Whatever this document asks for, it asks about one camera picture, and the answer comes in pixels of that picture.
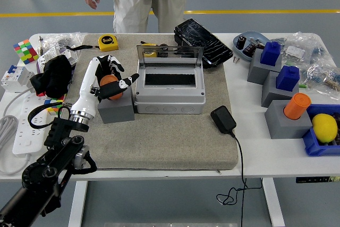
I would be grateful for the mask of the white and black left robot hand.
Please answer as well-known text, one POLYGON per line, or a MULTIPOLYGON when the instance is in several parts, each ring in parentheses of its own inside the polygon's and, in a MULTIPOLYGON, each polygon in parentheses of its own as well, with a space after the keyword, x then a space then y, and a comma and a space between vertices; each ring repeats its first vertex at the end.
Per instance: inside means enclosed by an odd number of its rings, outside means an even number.
POLYGON ((124 68, 112 55, 94 57, 85 72, 79 99, 70 110, 70 120, 87 122, 96 115, 97 105, 102 99, 108 99, 123 93, 139 77, 135 73, 128 78, 121 78, 124 68))

